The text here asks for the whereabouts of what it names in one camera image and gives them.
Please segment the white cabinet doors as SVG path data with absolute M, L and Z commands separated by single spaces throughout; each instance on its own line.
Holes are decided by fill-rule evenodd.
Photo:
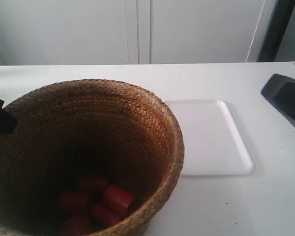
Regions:
M 0 0 L 0 65 L 255 62 L 274 0 Z

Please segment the white rectangular plastic tray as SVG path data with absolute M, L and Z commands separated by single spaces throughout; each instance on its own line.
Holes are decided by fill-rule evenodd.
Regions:
M 182 176 L 234 176 L 254 163 L 226 102 L 220 99 L 170 100 L 184 140 Z

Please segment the red cylinder large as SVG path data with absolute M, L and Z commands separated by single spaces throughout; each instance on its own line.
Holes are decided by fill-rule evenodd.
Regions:
M 111 211 L 121 217 L 131 212 L 135 196 L 115 184 L 110 184 L 103 194 L 102 201 Z

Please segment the red cylinder bottom front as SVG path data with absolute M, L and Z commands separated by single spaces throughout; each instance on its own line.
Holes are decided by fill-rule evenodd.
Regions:
M 85 215 L 75 215 L 63 222 L 63 236 L 85 236 L 90 234 L 90 220 Z

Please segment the dark vertical post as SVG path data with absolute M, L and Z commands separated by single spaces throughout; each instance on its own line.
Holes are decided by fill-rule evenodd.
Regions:
M 277 0 L 257 62 L 274 62 L 295 7 L 295 0 Z

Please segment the brown woven wicker basket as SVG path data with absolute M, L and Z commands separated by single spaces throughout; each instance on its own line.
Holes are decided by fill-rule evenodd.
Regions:
M 88 236 L 142 236 L 174 190 L 183 136 L 170 108 L 152 92 L 102 79 L 43 86 L 3 108 L 16 120 L 0 134 L 0 236 L 59 236 L 69 215 L 61 192 L 82 176 L 107 176 L 135 196 L 116 225 L 91 222 Z

